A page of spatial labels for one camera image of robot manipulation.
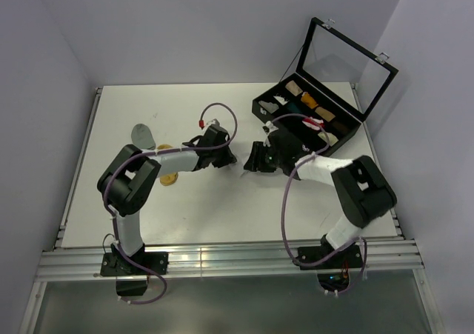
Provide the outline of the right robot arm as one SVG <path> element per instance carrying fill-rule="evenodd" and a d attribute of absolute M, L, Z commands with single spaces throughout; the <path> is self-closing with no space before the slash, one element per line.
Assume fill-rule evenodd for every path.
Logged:
<path fill-rule="evenodd" d="M 323 148 L 313 151 L 288 132 L 268 130 L 265 141 L 254 141 L 244 170 L 274 173 L 280 170 L 289 180 L 316 181 L 336 190 L 343 215 L 323 236 L 321 260 L 337 267 L 345 258 L 344 245 L 397 204 L 392 187 L 374 162 L 366 155 L 358 158 L 331 158 L 322 153 L 329 135 L 322 134 Z"/>

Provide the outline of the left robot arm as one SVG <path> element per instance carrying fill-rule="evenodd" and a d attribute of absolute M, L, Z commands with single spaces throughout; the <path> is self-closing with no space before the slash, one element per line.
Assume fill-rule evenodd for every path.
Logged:
<path fill-rule="evenodd" d="M 140 231 L 140 209 L 146 203 L 158 178 L 174 173 L 195 172 L 209 166 L 221 168 L 236 163 L 229 133 L 211 124 L 201 136 L 177 149 L 141 150 L 125 145 L 99 178 L 97 189 L 113 217 L 114 247 L 118 266 L 136 274 L 144 265 L 144 242 Z"/>

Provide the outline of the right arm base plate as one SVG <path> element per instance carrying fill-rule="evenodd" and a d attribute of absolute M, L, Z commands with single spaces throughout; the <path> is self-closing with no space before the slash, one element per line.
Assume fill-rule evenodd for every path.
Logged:
<path fill-rule="evenodd" d="M 330 254 L 329 246 L 309 246 L 309 247 L 298 247 L 297 248 L 297 259 L 302 264 L 310 264 L 318 262 L 323 257 Z M 348 268 L 360 268 L 363 264 L 363 256 L 356 244 L 350 245 L 346 250 L 337 252 L 334 256 L 327 259 L 326 261 L 318 264 L 317 266 L 304 266 L 299 265 L 300 270 L 343 270 Z"/>

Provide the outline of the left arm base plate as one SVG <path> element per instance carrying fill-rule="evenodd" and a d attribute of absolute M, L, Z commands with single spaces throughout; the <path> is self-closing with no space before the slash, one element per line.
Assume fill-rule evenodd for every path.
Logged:
<path fill-rule="evenodd" d="M 168 265 L 168 253 L 157 252 L 149 253 L 145 252 L 144 257 L 140 262 L 140 267 L 131 264 L 126 261 L 119 253 L 106 253 L 103 256 L 100 276 L 102 277 L 124 277 L 133 275 L 149 275 L 146 270 L 147 268 L 152 270 L 154 273 L 159 275 L 165 275 L 167 273 Z"/>

